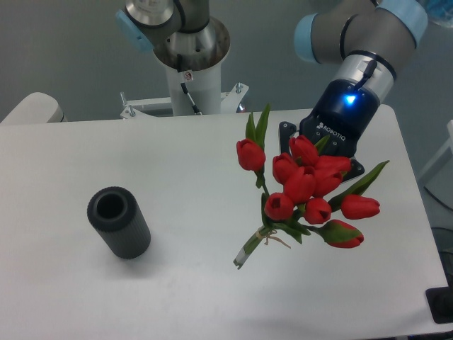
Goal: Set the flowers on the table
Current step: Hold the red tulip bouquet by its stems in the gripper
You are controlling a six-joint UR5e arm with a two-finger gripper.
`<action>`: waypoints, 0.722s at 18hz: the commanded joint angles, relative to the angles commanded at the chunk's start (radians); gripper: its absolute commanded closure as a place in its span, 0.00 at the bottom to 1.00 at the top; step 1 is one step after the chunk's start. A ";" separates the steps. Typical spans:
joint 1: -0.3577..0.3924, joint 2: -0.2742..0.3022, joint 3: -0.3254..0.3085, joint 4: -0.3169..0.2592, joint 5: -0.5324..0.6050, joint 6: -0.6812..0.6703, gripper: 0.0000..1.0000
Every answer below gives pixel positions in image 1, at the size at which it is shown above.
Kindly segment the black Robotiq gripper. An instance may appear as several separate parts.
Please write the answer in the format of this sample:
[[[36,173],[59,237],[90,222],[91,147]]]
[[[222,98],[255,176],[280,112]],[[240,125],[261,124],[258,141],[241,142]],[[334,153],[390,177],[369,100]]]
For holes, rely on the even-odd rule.
[[[345,79],[332,81],[311,113],[299,124],[299,133],[313,143],[328,135],[328,145],[323,150],[326,155],[350,158],[350,170],[341,171],[343,183],[360,177],[365,168],[355,153],[357,143],[376,113],[379,99],[365,88],[354,89],[354,83]],[[279,124],[280,153],[290,153],[289,140],[297,132],[293,123],[282,121]]]

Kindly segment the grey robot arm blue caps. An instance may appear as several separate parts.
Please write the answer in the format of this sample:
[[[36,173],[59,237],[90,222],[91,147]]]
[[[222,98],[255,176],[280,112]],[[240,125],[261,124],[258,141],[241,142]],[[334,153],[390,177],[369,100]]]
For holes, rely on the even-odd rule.
[[[235,113],[247,87],[220,89],[220,66],[230,48],[226,27],[207,1],[127,1],[115,20],[140,51],[166,70],[173,114]],[[328,137],[327,155],[353,158],[357,143],[411,58],[428,24],[416,1],[342,1],[327,13],[303,17],[294,30],[297,56],[340,69],[300,124],[280,125],[280,149],[300,134]]]

